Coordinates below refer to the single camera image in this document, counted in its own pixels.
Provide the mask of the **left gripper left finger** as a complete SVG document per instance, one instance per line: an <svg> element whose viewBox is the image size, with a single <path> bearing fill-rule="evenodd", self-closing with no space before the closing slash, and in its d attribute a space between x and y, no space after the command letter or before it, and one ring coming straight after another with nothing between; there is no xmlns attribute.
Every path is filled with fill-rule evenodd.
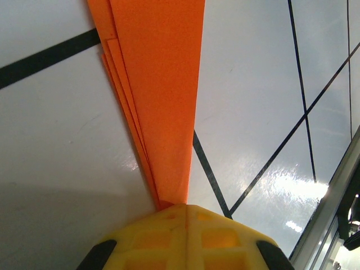
<svg viewBox="0 0 360 270"><path fill-rule="evenodd" d="M185 269L186 205L173 205L106 235L77 269Z"/></svg>

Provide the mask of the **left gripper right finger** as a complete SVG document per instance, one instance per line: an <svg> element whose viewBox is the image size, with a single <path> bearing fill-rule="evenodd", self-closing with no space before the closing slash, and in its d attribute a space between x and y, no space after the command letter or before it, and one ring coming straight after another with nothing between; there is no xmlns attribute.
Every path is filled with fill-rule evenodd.
<svg viewBox="0 0 360 270"><path fill-rule="evenodd" d="M186 269L294 269L276 242L196 205L186 206Z"/></svg>

